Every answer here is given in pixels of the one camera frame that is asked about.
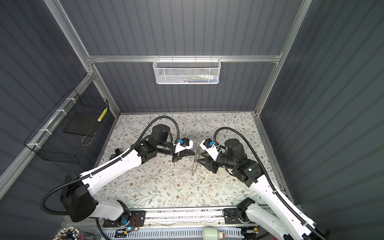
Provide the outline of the metal perforated ring disc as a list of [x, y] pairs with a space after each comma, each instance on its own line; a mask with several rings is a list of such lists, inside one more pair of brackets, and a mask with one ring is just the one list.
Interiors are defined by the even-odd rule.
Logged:
[[192, 176], [194, 176], [196, 174], [197, 168], [199, 166], [198, 160], [200, 158], [201, 158], [201, 148], [197, 147], [196, 154], [194, 156], [194, 160], [193, 160], [193, 164], [192, 164], [192, 168], [191, 168]]

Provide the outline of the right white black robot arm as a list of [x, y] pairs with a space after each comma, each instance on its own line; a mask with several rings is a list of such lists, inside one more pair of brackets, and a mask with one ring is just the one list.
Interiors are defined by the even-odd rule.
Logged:
[[255, 192], [273, 211], [268, 213], [251, 198], [237, 204], [240, 222], [253, 222], [277, 240], [325, 240], [327, 235], [272, 182], [250, 142], [237, 130], [222, 127], [200, 143], [203, 158], [197, 162], [216, 173], [224, 168]]

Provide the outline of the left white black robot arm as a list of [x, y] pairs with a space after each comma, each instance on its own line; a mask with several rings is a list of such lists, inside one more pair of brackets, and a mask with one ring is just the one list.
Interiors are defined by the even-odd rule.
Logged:
[[109, 203], [96, 198], [106, 184], [157, 156], [172, 156], [172, 162], [194, 156], [194, 142], [180, 137], [177, 122], [169, 116], [153, 119], [126, 151], [81, 174], [69, 174], [65, 182], [49, 191], [40, 208], [50, 215], [69, 216], [73, 222], [87, 218], [107, 219], [125, 227], [133, 223], [130, 209], [122, 200]]

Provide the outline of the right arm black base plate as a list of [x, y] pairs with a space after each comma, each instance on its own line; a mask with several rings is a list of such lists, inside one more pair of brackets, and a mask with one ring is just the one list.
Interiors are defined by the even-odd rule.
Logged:
[[254, 222], [250, 220], [241, 220], [238, 211], [236, 208], [224, 208], [222, 210], [222, 214], [225, 219], [225, 223], [227, 225], [234, 225], [234, 224], [255, 224]]

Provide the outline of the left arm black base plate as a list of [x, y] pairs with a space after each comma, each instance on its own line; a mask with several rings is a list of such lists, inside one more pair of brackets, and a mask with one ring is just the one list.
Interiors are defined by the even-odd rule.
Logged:
[[119, 217], [115, 221], [105, 219], [103, 223], [104, 228], [114, 227], [126, 227], [126, 228], [139, 228], [144, 226], [146, 219], [146, 211], [130, 211], [129, 214], [123, 213], [122, 217]]

